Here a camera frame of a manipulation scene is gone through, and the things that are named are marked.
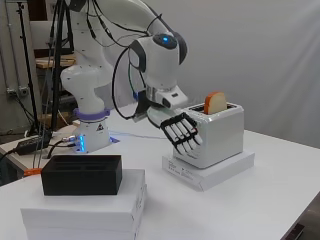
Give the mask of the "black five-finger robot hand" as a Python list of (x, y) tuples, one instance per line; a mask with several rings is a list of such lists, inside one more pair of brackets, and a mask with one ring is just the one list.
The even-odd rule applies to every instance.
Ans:
[(147, 117), (154, 126), (163, 131), (180, 155), (187, 155), (203, 143), (197, 122), (182, 109), (150, 107)]

